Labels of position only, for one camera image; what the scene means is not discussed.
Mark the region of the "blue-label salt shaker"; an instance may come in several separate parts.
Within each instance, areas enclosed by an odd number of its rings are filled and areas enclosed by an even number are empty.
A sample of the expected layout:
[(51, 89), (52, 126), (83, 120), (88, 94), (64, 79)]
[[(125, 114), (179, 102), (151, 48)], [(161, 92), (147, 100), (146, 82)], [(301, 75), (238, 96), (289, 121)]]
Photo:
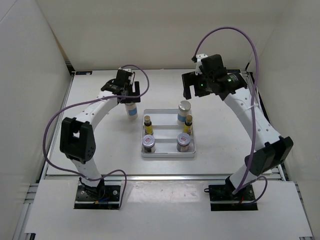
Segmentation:
[(188, 115), (191, 112), (191, 103), (187, 100), (182, 100), (178, 105), (177, 123), (183, 125)]
[(135, 120), (138, 117), (138, 109), (135, 102), (126, 103), (125, 109), (129, 119)]

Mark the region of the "yellow-label sauce bottle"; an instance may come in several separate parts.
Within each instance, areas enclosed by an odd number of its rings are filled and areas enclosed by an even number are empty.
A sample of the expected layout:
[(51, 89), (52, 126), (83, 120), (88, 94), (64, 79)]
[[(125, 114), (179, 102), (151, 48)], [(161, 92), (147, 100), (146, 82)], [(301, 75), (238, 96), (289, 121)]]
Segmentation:
[(144, 116), (144, 134), (145, 135), (153, 135), (153, 125), (149, 115)]
[(191, 135), (193, 130), (193, 116), (187, 115), (184, 122), (183, 132)]

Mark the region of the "white-lid spice jar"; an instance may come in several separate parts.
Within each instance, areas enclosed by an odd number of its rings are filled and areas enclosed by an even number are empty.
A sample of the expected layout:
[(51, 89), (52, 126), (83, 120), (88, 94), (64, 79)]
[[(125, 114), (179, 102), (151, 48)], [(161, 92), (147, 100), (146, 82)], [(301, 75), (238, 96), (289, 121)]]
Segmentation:
[(190, 142), (190, 135), (185, 132), (182, 132), (177, 137), (176, 149), (181, 153), (187, 152), (189, 149)]
[(156, 151), (156, 141), (153, 135), (146, 134), (142, 138), (141, 144), (143, 153), (154, 153)]

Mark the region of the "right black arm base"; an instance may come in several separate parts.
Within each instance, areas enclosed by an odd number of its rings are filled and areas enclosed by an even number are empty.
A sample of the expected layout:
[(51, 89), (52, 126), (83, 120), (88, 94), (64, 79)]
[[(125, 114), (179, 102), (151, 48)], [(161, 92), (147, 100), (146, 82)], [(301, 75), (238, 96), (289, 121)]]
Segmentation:
[(224, 184), (211, 184), (203, 191), (209, 194), (210, 210), (212, 212), (257, 211), (256, 196), (253, 186), (247, 185), (236, 194), (230, 178)]

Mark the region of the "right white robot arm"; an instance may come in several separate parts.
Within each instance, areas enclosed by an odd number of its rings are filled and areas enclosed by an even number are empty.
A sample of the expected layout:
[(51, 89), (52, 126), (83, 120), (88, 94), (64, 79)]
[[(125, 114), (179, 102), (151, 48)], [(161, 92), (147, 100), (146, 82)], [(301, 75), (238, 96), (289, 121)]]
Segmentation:
[(183, 97), (191, 99), (210, 94), (220, 99), (234, 112), (248, 136), (252, 147), (244, 164), (225, 181), (224, 193), (230, 200), (238, 199), (246, 185), (264, 172), (284, 162), (293, 147), (292, 139), (282, 137), (268, 122), (247, 82), (238, 72), (228, 73), (219, 54), (197, 54), (192, 58), (195, 71), (182, 75)]

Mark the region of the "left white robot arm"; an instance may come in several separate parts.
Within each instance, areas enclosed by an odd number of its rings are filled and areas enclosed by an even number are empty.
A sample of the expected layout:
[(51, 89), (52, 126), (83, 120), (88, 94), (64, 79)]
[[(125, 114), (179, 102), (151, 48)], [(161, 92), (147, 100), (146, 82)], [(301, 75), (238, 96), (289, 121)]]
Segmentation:
[(82, 175), (81, 185), (93, 200), (100, 200), (105, 194), (104, 181), (100, 179), (102, 175), (93, 160), (96, 151), (94, 130), (119, 104), (126, 106), (129, 115), (137, 115), (136, 103), (141, 101), (138, 97), (140, 84), (134, 76), (130, 68), (119, 69), (116, 77), (100, 89), (97, 102), (90, 103), (73, 118), (65, 117), (61, 123), (59, 149)]

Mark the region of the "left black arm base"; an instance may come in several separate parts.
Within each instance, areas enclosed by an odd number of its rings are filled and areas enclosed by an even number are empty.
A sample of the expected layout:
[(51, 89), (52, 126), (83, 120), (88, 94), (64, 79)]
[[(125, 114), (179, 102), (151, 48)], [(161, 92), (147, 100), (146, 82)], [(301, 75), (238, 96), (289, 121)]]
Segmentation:
[(127, 181), (124, 184), (109, 184), (100, 180), (97, 186), (88, 186), (80, 178), (74, 198), (76, 210), (120, 210), (123, 204)]

